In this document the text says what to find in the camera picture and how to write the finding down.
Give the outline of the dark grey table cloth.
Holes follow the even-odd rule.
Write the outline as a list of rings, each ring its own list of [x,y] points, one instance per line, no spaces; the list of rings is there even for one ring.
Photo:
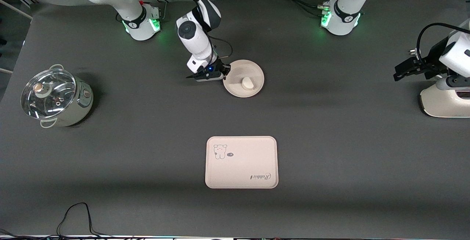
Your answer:
[[[470,120],[431,118],[423,76],[393,80],[420,30],[459,25],[464,0],[367,0],[335,37],[287,0],[217,0],[211,34],[265,73],[252,98],[186,79],[189,53],[169,22],[134,41],[111,7],[37,4],[0,102],[0,228],[54,234],[86,202],[112,235],[470,239]],[[93,90],[79,123],[42,128],[21,94],[55,64]],[[205,184],[213,136],[272,136],[278,185]]]

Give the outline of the glass pot lid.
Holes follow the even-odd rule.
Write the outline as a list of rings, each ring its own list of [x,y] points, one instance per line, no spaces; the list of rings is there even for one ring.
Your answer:
[[[75,97],[77,80],[65,69],[52,68],[35,75],[24,87],[21,107],[35,119],[52,118],[64,111]]]

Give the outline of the cream rabbit print tray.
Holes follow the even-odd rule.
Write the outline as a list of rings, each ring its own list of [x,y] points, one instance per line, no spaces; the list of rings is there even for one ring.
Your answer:
[[[273,189],[278,185],[272,136],[213,136],[206,143],[205,184],[212,189]]]

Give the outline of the round cream plate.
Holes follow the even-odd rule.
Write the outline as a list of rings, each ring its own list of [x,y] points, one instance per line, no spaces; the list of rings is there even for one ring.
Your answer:
[[[265,76],[259,65],[249,60],[237,60],[231,64],[231,69],[226,80],[223,81],[225,89],[235,97],[249,98],[257,95],[263,88]],[[253,90],[242,88],[241,82],[244,77],[250,77],[254,83]]]

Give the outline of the white rounded appliance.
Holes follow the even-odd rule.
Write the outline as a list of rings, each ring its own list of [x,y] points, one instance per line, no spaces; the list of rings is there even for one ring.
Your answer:
[[[436,83],[420,93],[422,110],[436,118],[470,118],[470,92],[440,90]]]

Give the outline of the steel pot with glass lid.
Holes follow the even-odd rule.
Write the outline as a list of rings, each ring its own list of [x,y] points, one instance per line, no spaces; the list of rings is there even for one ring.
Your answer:
[[[49,69],[60,68],[64,69],[61,64],[50,66]],[[94,95],[93,90],[87,82],[82,80],[76,75],[73,75],[77,80],[76,94],[69,106],[52,118],[38,119],[42,128],[53,127],[67,127],[79,123],[92,108]]]

